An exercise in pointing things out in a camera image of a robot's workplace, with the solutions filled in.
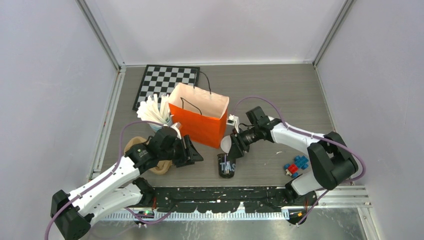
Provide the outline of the white sip lid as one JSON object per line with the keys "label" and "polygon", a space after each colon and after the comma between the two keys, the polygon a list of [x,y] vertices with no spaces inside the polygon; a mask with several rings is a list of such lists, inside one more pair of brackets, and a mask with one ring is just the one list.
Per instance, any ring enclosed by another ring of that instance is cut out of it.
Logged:
{"label": "white sip lid", "polygon": [[222,138],[220,142],[220,148],[225,153],[228,154],[232,147],[232,139],[230,135],[226,135]]}

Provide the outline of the orange paper bag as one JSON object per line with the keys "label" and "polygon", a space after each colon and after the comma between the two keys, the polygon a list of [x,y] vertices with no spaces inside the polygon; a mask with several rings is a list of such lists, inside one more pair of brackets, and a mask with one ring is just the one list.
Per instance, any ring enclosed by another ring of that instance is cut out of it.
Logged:
{"label": "orange paper bag", "polygon": [[224,137],[230,98],[197,86],[178,83],[171,92],[168,106],[172,120],[179,123],[182,136],[218,149]]}

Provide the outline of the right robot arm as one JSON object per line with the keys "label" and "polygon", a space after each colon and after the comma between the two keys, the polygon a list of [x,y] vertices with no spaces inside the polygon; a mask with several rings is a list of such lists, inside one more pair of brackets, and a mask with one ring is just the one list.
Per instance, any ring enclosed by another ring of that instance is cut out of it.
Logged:
{"label": "right robot arm", "polygon": [[249,152],[250,145],[259,140],[282,144],[306,154],[311,170],[285,185],[285,198],[291,205],[299,205],[310,192],[333,190],[359,169],[343,138],[334,131],[328,134],[304,131],[267,116],[259,106],[249,110],[246,116],[251,126],[241,130],[235,124],[232,133],[222,138],[220,148],[229,160],[242,158]]}

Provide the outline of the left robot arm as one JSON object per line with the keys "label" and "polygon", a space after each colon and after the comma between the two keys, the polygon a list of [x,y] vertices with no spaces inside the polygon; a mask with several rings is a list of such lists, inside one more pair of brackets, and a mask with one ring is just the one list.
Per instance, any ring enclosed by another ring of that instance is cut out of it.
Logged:
{"label": "left robot arm", "polygon": [[203,161],[188,135],[181,136],[175,126],[164,126],[141,143],[134,143],[105,172],[70,191],[53,194],[44,238],[52,225],[66,240],[79,240],[90,228],[121,208],[139,204],[148,207],[155,197],[151,185],[141,177],[160,161],[170,161],[177,168]]}

